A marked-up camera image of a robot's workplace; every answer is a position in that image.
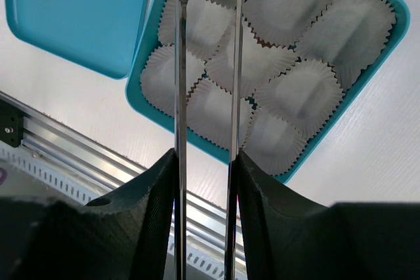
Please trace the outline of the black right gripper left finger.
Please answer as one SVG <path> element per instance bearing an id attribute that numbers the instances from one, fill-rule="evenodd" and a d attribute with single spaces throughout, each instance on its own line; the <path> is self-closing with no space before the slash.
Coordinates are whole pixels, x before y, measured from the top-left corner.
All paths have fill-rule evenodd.
<path id="1" fill-rule="evenodd" d="M 1 199 L 2 279 L 162 279 L 177 175 L 174 150 L 84 206 Z"/>

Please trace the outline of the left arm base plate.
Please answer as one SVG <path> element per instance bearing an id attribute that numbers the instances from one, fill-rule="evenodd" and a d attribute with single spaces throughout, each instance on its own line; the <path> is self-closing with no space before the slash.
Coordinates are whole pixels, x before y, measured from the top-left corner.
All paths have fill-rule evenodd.
<path id="1" fill-rule="evenodd" d="M 2 100 L 0 105 L 0 140 L 12 148 L 17 148 L 21 144 L 23 134 L 24 113 Z"/>

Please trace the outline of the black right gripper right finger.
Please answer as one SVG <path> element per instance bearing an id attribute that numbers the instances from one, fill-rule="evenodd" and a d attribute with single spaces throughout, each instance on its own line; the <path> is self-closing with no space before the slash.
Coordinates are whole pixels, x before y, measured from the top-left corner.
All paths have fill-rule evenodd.
<path id="1" fill-rule="evenodd" d="M 250 279 L 418 279 L 419 204 L 323 206 L 236 161 Z"/>

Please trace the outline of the metal tongs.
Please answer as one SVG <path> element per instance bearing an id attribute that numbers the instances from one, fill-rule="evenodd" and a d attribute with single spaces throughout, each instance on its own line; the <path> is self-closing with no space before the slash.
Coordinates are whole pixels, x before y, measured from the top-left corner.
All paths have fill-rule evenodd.
<path id="1" fill-rule="evenodd" d="M 186 21 L 188 0 L 175 0 L 175 279 L 186 279 Z M 234 74 L 231 109 L 231 145 L 228 169 L 226 231 L 224 240 L 224 278 L 236 272 L 236 217 L 238 175 L 234 170 L 239 154 L 240 81 L 242 76 L 243 0 L 236 0 Z"/>

